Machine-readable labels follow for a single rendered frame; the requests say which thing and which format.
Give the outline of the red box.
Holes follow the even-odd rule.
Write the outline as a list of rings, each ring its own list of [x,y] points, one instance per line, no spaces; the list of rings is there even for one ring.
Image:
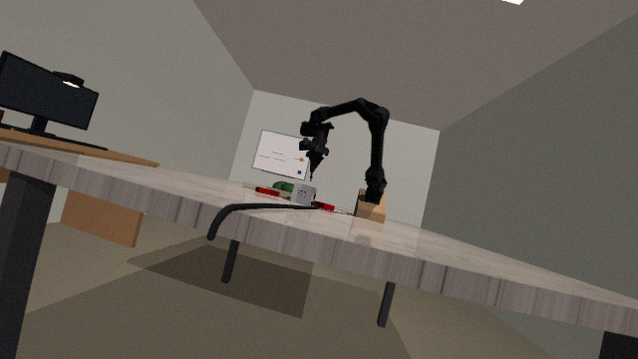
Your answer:
[[[261,193],[270,194],[270,195],[275,195],[275,196],[279,196],[279,194],[280,194],[280,192],[278,192],[276,190],[271,190],[271,189],[258,187],[258,186],[255,187],[255,191],[261,192]]]
[[[315,202],[317,205],[319,205],[320,207],[325,208],[325,209],[334,210],[334,208],[335,208],[335,206],[334,206],[334,205],[331,205],[331,204],[327,204],[327,203],[320,202],[320,201],[314,201],[314,202]]]

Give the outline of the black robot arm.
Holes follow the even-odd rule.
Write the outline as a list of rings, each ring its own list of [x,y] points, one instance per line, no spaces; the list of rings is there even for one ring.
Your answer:
[[[334,127],[331,122],[322,122],[335,116],[354,112],[358,113],[364,121],[369,122],[369,129],[372,133],[371,166],[365,172],[365,181],[368,185],[365,193],[366,202],[380,205],[384,189],[388,184],[383,168],[383,138],[390,118],[390,112],[386,108],[363,98],[335,107],[321,107],[311,112],[309,122],[303,121],[301,123],[300,134],[303,137],[319,135],[327,138],[329,130],[334,129]],[[299,151],[312,152],[315,142],[315,139],[311,142],[308,138],[304,138],[303,141],[299,142]]]

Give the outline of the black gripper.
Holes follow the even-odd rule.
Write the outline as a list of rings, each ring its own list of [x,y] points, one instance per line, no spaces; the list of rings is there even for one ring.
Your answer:
[[[327,144],[327,138],[323,137],[323,136],[319,136],[319,135],[314,135],[314,138],[312,139],[312,141],[314,141],[315,139],[315,146],[312,148],[312,152],[307,152],[305,157],[308,157],[310,159],[310,173],[313,173],[316,168],[319,166],[319,164],[322,162],[322,160],[324,158],[322,158],[323,154],[325,156],[328,156],[329,154],[329,150],[328,148],[325,148],[325,145]]]

